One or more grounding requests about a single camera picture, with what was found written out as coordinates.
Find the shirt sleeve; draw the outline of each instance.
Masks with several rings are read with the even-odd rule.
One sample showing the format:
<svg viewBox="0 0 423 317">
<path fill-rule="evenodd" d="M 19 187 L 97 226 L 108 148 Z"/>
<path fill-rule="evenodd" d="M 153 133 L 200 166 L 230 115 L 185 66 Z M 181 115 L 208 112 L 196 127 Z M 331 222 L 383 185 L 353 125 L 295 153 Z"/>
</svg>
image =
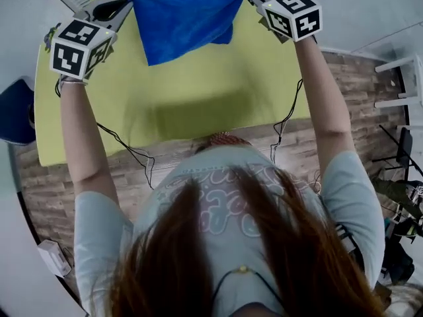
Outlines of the shirt sleeve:
<svg viewBox="0 0 423 317">
<path fill-rule="evenodd" d="M 332 159 L 323 175 L 322 199 L 332 219 L 352 233 L 373 288 L 382 267 L 385 230 L 379 200 L 357 153 L 344 151 Z"/>
<path fill-rule="evenodd" d="M 83 308 L 104 311 L 104 296 L 133 226 L 109 197 L 83 192 L 75 199 L 75 274 Z"/>
</svg>

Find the white box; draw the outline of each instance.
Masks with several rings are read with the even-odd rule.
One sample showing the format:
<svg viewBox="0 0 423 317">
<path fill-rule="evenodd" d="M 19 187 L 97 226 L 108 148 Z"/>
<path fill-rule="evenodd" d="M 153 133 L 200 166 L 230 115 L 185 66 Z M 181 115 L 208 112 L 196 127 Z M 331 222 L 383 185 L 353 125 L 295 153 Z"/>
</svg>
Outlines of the white box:
<svg viewBox="0 0 423 317">
<path fill-rule="evenodd" d="M 65 259 L 57 242 L 44 240 L 38 245 L 38 251 L 48 269 L 54 275 L 64 277 L 71 272 L 71 266 Z"/>
<path fill-rule="evenodd" d="M 113 30 L 73 18 L 53 36 L 50 69 L 82 80 L 104 60 L 116 39 Z"/>
<path fill-rule="evenodd" d="M 269 28 L 295 42 L 322 30 L 322 7 L 316 0 L 269 0 L 262 7 Z"/>
</svg>

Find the wooden floor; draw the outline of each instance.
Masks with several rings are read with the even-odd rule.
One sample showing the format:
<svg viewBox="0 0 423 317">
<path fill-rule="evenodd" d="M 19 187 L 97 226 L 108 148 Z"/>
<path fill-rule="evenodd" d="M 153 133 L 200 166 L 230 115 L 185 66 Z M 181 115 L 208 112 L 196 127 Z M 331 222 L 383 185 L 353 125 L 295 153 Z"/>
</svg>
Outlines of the wooden floor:
<svg viewBox="0 0 423 317">
<path fill-rule="evenodd" d="M 347 101 L 358 154 L 366 170 L 374 173 L 381 165 L 373 164 L 371 159 L 395 155 L 397 149 L 378 125 L 395 130 L 396 125 L 404 124 L 402 107 L 384 110 L 373 107 L 375 101 L 394 99 L 401 92 L 397 74 L 394 71 L 376 74 L 374 68 L 380 63 L 368 59 L 329 53 L 325 57 Z M 270 154 L 270 145 L 277 141 L 272 124 L 236 129 L 233 134 L 250 141 L 266 156 Z M 181 160 L 191 156 L 202 142 L 201 139 L 172 141 L 146 147 L 156 158 L 153 187 Z M 66 165 L 41 167 L 35 143 L 17 147 L 15 152 L 24 200 L 40 239 L 55 240 L 73 253 L 74 193 Z M 134 220 L 140 205 L 151 193 L 144 171 L 127 152 L 115 154 L 108 161 L 120 206 Z M 310 120 L 288 122 L 276 164 L 308 182 L 315 180 L 319 167 Z M 65 280 L 78 295 L 74 272 Z"/>
</svg>

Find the yellow-green table surface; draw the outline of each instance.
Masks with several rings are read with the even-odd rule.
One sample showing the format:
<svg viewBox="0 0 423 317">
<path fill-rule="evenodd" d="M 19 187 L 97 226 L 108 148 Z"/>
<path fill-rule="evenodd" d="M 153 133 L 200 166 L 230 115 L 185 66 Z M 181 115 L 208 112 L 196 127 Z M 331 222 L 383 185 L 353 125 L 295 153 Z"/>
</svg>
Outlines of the yellow-green table surface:
<svg viewBox="0 0 423 317">
<path fill-rule="evenodd" d="M 133 11 L 96 67 L 87 92 L 97 122 L 133 147 L 192 139 L 236 127 L 278 122 L 291 108 L 301 78 L 293 42 L 279 43 L 244 0 L 228 45 L 208 44 L 168 63 L 149 67 Z M 65 162 L 58 74 L 40 46 L 35 86 L 36 139 L 43 166 Z M 303 90 L 292 118 L 308 118 Z M 108 155 L 123 148 L 102 131 Z"/>
</svg>

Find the white chair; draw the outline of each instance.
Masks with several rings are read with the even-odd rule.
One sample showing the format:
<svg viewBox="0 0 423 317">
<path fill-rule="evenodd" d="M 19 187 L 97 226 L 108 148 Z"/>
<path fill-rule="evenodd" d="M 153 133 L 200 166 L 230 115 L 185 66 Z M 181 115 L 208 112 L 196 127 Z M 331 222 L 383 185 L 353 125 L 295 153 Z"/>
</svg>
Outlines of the white chair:
<svg viewBox="0 0 423 317">
<path fill-rule="evenodd" d="M 376 73 L 381 71 L 387 71 L 401 65 L 413 62 L 414 73 L 416 74 L 417 80 L 417 96 L 410 96 L 409 93 L 398 94 L 398 99 L 391 101 L 381 101 L 375 102 L 375 108 L 386 108 L 386 107 L 395 107 L 395 106 L 407 106 L 409 104 L 423 104 L 423 64 L 422 60 L 418 55 L 406 57 L 404 59 L 399 59 L 396 61 L 388 62 L 385 65 L 377 66 L 375 68 Z"/>
</svg>

